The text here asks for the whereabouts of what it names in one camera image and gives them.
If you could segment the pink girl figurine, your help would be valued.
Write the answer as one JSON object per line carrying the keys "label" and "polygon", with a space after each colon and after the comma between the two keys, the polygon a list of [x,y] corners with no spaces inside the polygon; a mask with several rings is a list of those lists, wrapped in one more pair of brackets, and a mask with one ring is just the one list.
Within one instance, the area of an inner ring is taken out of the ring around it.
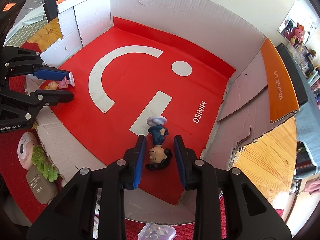
{"label": "pink girl figurine", "polygon": [[69,86],[75,87],[75,80],[72,72],[69,73],[68,77],[64,77],[61,81],[50,81],[44,88],[46,90],[62,90]]}

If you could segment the blue boy figurine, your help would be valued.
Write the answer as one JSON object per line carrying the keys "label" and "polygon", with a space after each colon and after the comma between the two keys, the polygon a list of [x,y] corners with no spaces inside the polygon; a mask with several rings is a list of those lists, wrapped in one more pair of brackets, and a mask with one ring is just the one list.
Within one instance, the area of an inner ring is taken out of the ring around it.
{"label": "blue boy figurine", "polygon": [[165,127],[167,119],[164,116],[152,116],[146,122],[149,125],[148,133],[152,137],[153,147],[148,151],[149,163],[145,167],[149,171],[163,170],[170,165],[172,159],[171,150],[162,147],[165,137],[169,135]]}

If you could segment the pink round device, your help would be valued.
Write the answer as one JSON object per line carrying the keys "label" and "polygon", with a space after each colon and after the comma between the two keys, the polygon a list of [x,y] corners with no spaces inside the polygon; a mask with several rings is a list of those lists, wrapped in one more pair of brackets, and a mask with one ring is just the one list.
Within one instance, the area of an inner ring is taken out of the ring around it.
{"label": "pink round device", "polygon": [[31,161],[33,148],[39,145],[35,135],[31,132],[25,132],[17,145],[17,156],[21,166],[29,170],[33,163]]}

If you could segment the green fuzzy scrunchie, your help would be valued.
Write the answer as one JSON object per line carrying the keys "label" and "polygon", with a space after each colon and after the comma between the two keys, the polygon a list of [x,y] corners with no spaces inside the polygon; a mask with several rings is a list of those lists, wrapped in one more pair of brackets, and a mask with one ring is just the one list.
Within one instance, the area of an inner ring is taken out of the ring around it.
{"label": "green fuzzy scrunchie", "polygon": [[59,173],[49,160],[41,145],[33,147],[31,162],[37,167],[40,174],[42,174],[50,183],[53,183],[58,179]]}

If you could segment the clear small pill box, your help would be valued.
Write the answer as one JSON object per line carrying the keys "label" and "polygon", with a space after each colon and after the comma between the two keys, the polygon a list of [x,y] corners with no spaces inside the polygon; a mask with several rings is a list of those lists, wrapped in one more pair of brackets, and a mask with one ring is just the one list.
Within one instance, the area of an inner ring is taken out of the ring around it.
{"label": "clear small pill box", "polygon": [[158,224],[145,224],[138,234],[138,240],[173,240],[175,237],[174,227]]}

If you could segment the taupe rounded case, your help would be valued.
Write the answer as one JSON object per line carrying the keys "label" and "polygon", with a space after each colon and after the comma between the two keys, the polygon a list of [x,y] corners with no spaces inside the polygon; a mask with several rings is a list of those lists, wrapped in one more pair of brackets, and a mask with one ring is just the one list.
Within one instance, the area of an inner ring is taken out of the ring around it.
{"label": "taupe rounded case", "polygon": [[48,204],[57,195],[55,183],[49,182],[33,165],[26,174],[27,183],[40,204]]}

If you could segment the red MINISO bag liner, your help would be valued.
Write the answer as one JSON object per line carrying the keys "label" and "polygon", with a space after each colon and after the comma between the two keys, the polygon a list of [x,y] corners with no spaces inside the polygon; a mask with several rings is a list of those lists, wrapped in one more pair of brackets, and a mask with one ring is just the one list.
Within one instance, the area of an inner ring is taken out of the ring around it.
{"label": "red MINISO bag liner", "polygon": [[106,165],[147,134],[156,115],[168,121],[165,148],[181,135],[201,155],[235,71],[185,39],[118,17],[62,69],[74,75],[74,99],[52,110]]}

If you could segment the orange white cardboard box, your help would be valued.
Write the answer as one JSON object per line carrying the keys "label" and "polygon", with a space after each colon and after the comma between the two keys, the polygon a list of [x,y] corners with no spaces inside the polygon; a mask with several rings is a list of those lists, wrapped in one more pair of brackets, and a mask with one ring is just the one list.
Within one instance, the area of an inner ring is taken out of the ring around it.
{"label": "orange white cardboard box", "polygon": [[120,159],[147,119],[164,116],[198,157],[233,151],[298,111],[271,40],[209,0],[59,0],[63,37],[41,55],[73,73],[74,98],[38,114],[40,141],[65,180]]}

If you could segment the pink plush rabbit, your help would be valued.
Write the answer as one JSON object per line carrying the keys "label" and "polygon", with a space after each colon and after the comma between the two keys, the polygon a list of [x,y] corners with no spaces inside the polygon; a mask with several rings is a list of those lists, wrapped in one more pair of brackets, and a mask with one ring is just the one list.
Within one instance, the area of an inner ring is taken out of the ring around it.
{"label": "pink plush rabbit", "polygon": [[293,46],[303,42],[304,34],[304,26],[299,23],[291,31],[285,31],[285,37]]}

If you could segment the wall mirror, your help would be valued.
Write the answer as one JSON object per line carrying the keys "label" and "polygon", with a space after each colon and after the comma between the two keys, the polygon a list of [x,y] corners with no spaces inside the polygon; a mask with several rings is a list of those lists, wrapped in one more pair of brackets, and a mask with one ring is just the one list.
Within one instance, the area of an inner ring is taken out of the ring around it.
{"label": "wall mirror", "polygon": [[278,32],[291,42],[302,35],[302,43],[319,54],[319,15],[309,0],[295,0]]}

